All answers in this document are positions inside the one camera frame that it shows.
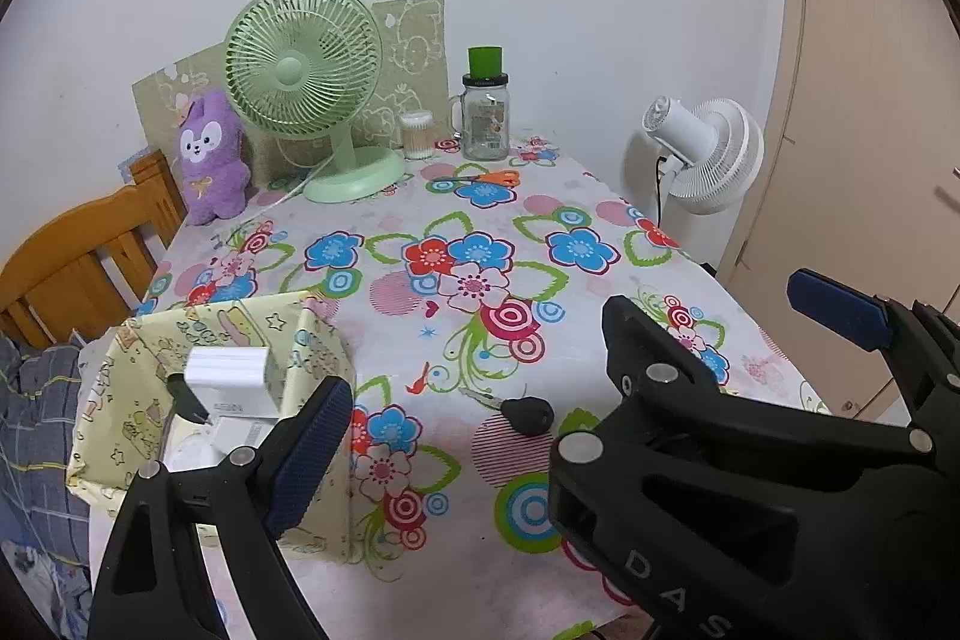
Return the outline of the black car key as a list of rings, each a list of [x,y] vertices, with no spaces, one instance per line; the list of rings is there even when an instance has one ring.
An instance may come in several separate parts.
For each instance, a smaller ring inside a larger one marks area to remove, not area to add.
[[[485,408],[493,409],[506,419],[509,427],[523,437],[540,437],[550,432],[555,422],[555,413],[548,401],[537,396],[500,398],[490,393],[475,392],[462,388],[462,395],[477,401]]]

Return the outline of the white charger adapter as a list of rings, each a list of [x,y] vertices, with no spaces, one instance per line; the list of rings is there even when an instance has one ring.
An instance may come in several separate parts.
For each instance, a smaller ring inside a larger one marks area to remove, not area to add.
[[[213,416],[274,417],[267,347],[197,346],[184,367],[190,390]]]
[[[210,434],[210,447],[222,455],[239,447],[260,448],[275,424],[276,419],[260,417],[218,417]]]

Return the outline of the white earbuds case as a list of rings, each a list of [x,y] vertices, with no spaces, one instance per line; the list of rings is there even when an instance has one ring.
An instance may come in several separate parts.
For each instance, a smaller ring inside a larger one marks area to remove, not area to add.
[[[223,453],[213,447],[210,438],[203,434],[190,434],[166,448],[163,463],[171,473],[182,473],[213,468],[222,459]]]

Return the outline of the black round stand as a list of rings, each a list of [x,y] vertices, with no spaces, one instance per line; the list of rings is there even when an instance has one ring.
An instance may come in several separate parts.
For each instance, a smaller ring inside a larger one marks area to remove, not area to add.
[[[167,393],[172,398],[174,414],[190,424],[206,424],[210,414],[200,399],[190,390],[189,383],[182,374],[169,374],[166,379]]]

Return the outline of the beige door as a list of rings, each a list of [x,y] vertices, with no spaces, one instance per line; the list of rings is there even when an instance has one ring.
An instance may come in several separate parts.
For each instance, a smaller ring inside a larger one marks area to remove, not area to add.
[[[796,74],[729,291],[833,413],[887,419],[885,364],[797,315],[811,268],[958,312],[958,34],[942,0],[791,0]]]

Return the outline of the yellow cartoon storage box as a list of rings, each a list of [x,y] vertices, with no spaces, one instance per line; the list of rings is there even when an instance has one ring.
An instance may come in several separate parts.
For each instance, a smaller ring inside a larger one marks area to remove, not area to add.
[[[143,463],[192,470],[259,447],[327,377],[355,372],[324,304],[306,292],[125,320],[78,396],[68,490],[116,512]]]

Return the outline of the floral tablecloth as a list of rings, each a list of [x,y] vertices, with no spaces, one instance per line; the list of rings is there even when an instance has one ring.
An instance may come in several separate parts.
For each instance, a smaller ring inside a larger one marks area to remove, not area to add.
[[[517,170],[514,188],[431,190]],[[617,406],[602,307],[623,294],[729,395],[820,411],[775,343],[677,242],[542,140],[500,164],[439,152],[372,197],[316,205],[286,182],[185,226],[140,315],[319,298],[355,378],[352,442],[283,538],[335,638],[573,638],[626,598],[551,528],[547,437],[462,388],[553,406],[555,434]]]

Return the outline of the white standing fan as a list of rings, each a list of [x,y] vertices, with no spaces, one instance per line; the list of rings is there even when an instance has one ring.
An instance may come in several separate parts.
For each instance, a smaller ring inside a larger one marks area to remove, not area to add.
[[[641,115],[620,169],[626,195],[704,266],[718,269],[765,158],[757,120],[734,99],[686,107],[659,96]]]

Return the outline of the white pillow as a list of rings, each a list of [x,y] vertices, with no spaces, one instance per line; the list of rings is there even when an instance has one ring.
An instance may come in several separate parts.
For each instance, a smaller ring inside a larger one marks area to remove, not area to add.
[[[80,349],[80,354],[78,354],[78,370],[80,370],[80,378],[82,379],[80,390],[78,390],[78,401],[80,403],[85,403],[89,396],[111,342],[112,339],[109,336],[103,336],[96,341],[87,342]]]

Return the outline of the blue plaid bedding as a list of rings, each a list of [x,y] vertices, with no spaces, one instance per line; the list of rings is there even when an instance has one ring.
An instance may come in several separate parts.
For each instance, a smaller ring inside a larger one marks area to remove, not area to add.
[[[77,626],[91,604],[88,505],[67,487],[78,357],[2,339],[2,554],[43,614]]]

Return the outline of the glass mug jar green lid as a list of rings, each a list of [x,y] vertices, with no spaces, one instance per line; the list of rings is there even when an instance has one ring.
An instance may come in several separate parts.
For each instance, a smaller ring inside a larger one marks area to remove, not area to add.
[[[509,76],[500,46],[467,50],[462,91],[449,99],[451,128],[460,151],[471,161],[493,163],[509,154]]]

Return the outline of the cotton swab container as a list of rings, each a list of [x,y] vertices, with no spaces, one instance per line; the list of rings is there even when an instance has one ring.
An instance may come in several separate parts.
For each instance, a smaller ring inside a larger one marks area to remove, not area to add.
[[[431,158],[434,151],[433,112],[427,109],[404,112],[398,117],[398,123],[405,158],[410,161]]]

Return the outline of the purple plush toy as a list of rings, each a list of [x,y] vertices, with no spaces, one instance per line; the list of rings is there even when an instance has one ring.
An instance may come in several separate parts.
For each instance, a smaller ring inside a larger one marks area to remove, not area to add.
[[[223,89],[190,104],[179,125],[179,164],[185,222],[203,226],[236,218],[247,205],[251,169],[242,160],[242,122]]]

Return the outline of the green desk fan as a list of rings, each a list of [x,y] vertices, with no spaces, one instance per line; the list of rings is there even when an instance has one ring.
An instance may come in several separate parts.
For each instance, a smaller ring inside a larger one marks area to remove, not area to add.
[[[278,141],[331,143],[299,186],[318,205],[371,197],[404,177],[398,152],[353,145],[352,122],[381,71],[381,34],[361,0],[251,0],[224,38],[224,89],[247,125]]]

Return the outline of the orange handled scissors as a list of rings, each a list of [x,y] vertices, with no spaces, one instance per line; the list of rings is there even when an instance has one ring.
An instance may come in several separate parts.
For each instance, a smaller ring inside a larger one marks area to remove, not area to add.
[[[514,188],[521,182],[521,175],[517,170],[493,170],[480,175],[467,175],[467,177],[436,177],[428,182],[431,190],[452,191],[460,185],[469,184],[490,184],[500,185],[500,187]]]

